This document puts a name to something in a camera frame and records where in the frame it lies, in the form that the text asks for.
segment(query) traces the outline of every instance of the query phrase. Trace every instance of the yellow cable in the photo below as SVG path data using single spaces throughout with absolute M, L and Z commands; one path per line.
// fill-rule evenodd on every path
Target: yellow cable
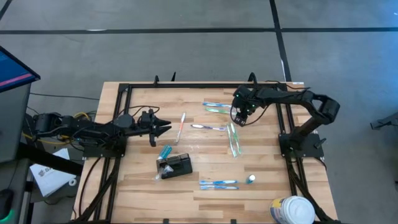
M 27 138 L 29 138 L 29 139 L 33 138 L 32 136 L 30 136 L 28 134 L 25 134 L 25 133 L 22 133 L 22 135 L 27 137 Z M 69 144 L 70 143 L 70 142 L 52 142 L 52 141 L 46 141 L 46 140 L 41 140 L 41 139 L 38 139 L 38 141 L 40 141 L 42 143 L 47 143 L 47 144 L 60 144 L 60 145 Z
M 90 117 L 89 117 L 86 113 L 84 113 L 84 112 L 77 113 L 77 114 L 75 114 L 73 117 L 76 118 L 76 117 L 79 116 L 79 115 L 84 115 L 87 119 L 90 119 Z

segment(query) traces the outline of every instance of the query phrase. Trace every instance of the white jar with blue label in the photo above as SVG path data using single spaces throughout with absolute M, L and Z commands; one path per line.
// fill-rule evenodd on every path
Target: white jar with blue label
M 315 210 L 304 197 L 277 198 L 269 209 L 274 220 L 281 224 L 312 224 L 315 219 Z

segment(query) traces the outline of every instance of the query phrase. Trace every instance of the gray concrete floor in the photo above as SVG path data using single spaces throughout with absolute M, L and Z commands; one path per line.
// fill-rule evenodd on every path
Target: gray concrete floor
M 5 0 L 0 0 L 0 7 Z M 276 0 L 282 27 L 398 27 L 396 1 Z M 264 0 L 13 0 L 1 30 L 273 27 Z M 369 123 L 398 110 L 396 32 L 283 34 L 293 81 L 341 104 L 326 164 L 340 220 L 396 223 L 397 130 Z M 42 76 L 36 93 L 99 97 L 105 81 L 284 80 L 274 33 L 0 35 L 0 44 Z M 73 114 L 97 102 L 31 96 L 39 112 Z M 38 203 L 33 223 L 66 222 L 73 199 Z

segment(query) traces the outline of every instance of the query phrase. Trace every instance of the computer screen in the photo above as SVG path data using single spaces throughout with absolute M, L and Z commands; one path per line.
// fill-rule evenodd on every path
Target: computer screen
M 39 79 L 38 74 L 0 46 L 0 92 Z

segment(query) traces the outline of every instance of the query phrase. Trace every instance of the wooden table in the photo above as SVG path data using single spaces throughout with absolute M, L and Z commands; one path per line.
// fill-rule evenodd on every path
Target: wooden table
M 96 122 L 105 123 L 112 119 L 118 85 L 118 82 L 104 83 Z M 157 147 L 150 147 L 148 136 L 129 138 L 119 170 L 113 223 L 161 223 L 164 218 L 169 218 L 171 223 L 229 223 L 231 219 L 237 219 L 238 223 L 274 223 L 269 213 L 271 200 L 290 196 L 286 164 L 277 140 L 280 129 L 275 105 L 271 105 L 253 125 L 236 126 L 243 149 L 243 155 L 236 159 L 231 155 L 226 132 L 190 127 L 193 123 L 225 125 L 230 120 L 229 115 L 205 111 L 201 103 L 230 104 L 234 91 L 223 88 L 133 89 L 130 106 L 159 106 L 156 116 L 171 121 L 172 129 L 157 139 Z M 180 142 L 173 146 L 169 156 L 189 153 L 193 173 L 156 182 L 155 160 L 165 144 L 174 143 L 184 111 L 187 117 Z M 284 105 L 282 111 L 286 130 L 289 130 Z M 301 106 L 292 105 L 292 111 L 297 126 L 309 119 L 307 110 Z M 248 122 L 260 113 L 261 110 L 257 110 Z M 84 179 L 95 160 L 91 158 L 85 162 L 75 202 L 76 211 Z M 83 209 L 98 191 L 103 161 L 101 159 L 97 163 L 90 175 L 83 196 Z M 304 159 L 303 163 L 310 193 L 330 217 L 337 218 L 325 168 L 315 159 Z M 254 174 L 256 180 L 251 185 L 236 184 L 239 190 L 200 190 L 198 184 L 199 180 L 244 182 L 249 174 Z M 107 202 L 108 195 L 105 195 L 102 218 L 105 217 Z

